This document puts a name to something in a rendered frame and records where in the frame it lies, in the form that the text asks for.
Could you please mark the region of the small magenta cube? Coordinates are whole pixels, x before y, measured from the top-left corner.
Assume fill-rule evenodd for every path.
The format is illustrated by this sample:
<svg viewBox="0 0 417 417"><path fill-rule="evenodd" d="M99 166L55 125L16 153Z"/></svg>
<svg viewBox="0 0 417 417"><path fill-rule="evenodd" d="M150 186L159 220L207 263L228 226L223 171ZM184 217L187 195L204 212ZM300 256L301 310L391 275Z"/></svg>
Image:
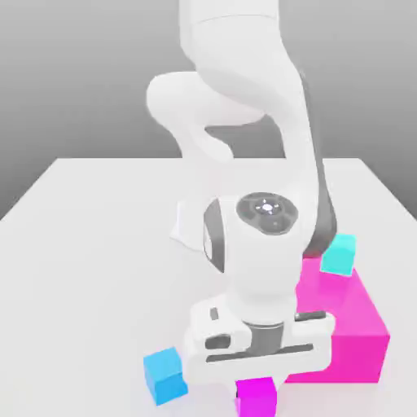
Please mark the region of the small magenta cube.
<svg viewBox="0 0 417 417"><path fill-rule="evenodd" d="M238 417L275 417L277 390L270 377L238 380L235 384Z"/></svg>

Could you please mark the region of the large pink box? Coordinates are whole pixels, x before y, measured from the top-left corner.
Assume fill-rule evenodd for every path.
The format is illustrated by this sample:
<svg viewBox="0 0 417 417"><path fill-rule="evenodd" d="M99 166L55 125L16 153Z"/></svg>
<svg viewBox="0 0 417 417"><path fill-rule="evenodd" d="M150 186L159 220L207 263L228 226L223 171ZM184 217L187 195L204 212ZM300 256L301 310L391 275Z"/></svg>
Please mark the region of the large pink box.
<svg viewBox="0 0 417 417"><path fill-rule="evenodd" d="M358 273L320 271L319 259L305 259L296 287L299 313L323 310L336 318L332 360L324 371L290 375L289 384L376 383L390 334Z"/></svg>

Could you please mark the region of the small cyan cube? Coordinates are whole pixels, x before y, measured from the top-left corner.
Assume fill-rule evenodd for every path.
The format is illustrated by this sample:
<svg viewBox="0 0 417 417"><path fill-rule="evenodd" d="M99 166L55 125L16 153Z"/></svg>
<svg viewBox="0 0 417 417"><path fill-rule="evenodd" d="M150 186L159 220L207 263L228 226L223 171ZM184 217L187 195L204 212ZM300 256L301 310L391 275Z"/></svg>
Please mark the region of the small cyan cube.
<svg viewBox="0 0 417 417"><path fill-rule="evenodd" d="M320 271L345 277L351 276L356 254L356 242L354 235L336 235L322 256Z"/></svg>

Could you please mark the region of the small blue cube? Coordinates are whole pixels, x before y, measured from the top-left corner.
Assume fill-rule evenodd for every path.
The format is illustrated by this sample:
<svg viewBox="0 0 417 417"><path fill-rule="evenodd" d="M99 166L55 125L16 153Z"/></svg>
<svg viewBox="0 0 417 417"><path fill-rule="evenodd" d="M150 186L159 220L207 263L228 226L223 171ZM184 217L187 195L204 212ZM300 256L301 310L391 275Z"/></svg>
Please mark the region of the small blue cube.
<svg viewBox="0 0 417 417"><path fill-rule="evenodd" d="M182 375L182 359L175 347L143 358L147 387L157 406L188 394Z"/></svg>

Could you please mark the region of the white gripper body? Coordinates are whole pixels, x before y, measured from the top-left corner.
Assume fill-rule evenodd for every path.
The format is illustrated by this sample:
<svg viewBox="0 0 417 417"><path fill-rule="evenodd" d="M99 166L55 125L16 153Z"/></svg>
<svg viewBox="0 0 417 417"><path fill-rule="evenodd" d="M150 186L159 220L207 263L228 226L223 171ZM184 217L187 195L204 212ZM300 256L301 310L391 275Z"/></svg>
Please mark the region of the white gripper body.
<svg viewBox="0 0 417 417"><path fill-rule="evenodd" d="M184 336L182 360L189 384L233 384L271 377L281 384L292 374L322 371L331 362L336 319L330 313L296 313L272 326L248 325L219 314Z"/></svg>

